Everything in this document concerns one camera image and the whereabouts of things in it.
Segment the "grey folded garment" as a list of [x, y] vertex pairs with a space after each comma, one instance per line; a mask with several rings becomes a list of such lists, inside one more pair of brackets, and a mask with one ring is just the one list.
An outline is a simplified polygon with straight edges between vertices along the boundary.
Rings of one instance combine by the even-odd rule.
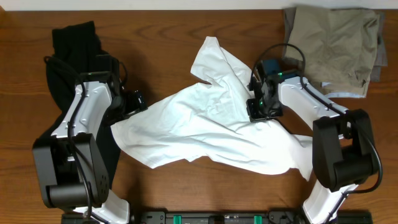
[[[295, 7], [289, 7], [284, 9], [284, 27], [285, 35], [284, 42], [288, 42], [290, 34], [292, 32], [295, 20]], [[385, 14], [381, 11], [376, 11], [379, 15], [379, 30], [377, 32], [377, 55], [373, 66], [373, 70], [370, 74], [370, 80], [372, 82], [379, 82], [381, 79], [381, 68], [388, 66], [386, 47], [384, 39], [382, 37], [382, 32], [384, 28]]]

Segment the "black garment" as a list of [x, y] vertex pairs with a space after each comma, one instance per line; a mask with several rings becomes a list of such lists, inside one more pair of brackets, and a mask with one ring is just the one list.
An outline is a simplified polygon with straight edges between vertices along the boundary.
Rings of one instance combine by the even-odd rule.
[[[54, 29], [52, 40], [53, 56], [69, 64], [77, 73], [93, 72], [95, 70], [95, 57], [106, 53], [101, 48], [101, 41], [96, 35], [93, 21], [63, 29]], [[41, 134], [41, 138], [51, 136], [65, 117], [75, 97], [75, 80], [71, 75], [58, 73], [50, 67], [46, 67], [46, 77], [51, 96], [62, 113], [53, 125]], [[109, 183], [112, 184], [121, 150], [113, 138], [110, 125], [107, 123], [101, 123], [96, 135], [96, 143], [108, 171]]]

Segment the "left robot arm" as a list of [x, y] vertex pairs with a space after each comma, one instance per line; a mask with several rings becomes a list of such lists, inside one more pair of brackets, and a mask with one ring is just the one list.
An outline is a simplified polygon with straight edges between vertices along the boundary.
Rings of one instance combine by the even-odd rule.
[[131, 223], [129, 202], [111, 189], [121, 153], [111, 125], [142, 111], [142, 97], [109, 69], [66, 76], [72, 102], [32, 146], [43, 203], [64, 210], [62, 223]]

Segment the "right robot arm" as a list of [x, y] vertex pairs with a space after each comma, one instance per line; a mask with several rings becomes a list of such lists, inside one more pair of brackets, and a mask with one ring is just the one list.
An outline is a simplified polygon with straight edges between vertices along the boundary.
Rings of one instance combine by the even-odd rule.
[[371, 223], [368, 213], [338, 214], [348, 196], [370, 193], [381, 184], [382, 164], [367, 112], [334, 104], [299, 70], [257, 68], [248, 88], [254, 92], [246, 102], [252, 122], [282, 116], [286, 106], [313, 131], [317, 181], [309, 198], [299, 212], [270, 213], [269, 218], [277, 223]]

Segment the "khaki folded shorts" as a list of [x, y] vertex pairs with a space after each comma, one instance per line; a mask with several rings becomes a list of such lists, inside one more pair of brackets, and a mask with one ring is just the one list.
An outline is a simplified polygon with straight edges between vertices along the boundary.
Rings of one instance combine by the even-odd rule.
[[329, 98], [364, 98], [377, 56], [380, 15], [369, 9], [284, 9], [284, 49], [290, 63], [305, 62], [304, 76]]

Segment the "white t-shirt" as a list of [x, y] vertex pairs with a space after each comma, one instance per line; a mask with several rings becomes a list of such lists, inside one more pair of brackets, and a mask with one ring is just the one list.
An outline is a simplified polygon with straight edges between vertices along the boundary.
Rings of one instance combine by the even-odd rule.
[[151, 168], [209, 157], [266, 175], [312, 173], [312, 139], [290, 134], [278, 121], [250, 121], [246, 102], [251, 69], [207, 37], [191, 72], [199, 82], [111, 128], [116, 144]]

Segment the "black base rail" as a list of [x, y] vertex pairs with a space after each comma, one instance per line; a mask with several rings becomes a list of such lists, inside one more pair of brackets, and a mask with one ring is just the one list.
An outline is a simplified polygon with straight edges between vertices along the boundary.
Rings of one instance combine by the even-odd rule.
[[[72, 223], [100, 223], [91, 218], [83, 221], [78, 215], [64, 214], [62, 224]], [[141, 220], [132, 217], [129, 223], [138, 224], [294, 224], [309, 223], [298, 212], [274, 210], [267, 213], [165, 213], [146, 212], [141, 215]], [[370, 212], [339, 212], [337, 217], [329, 223], [338, 224], [372, 224]]]

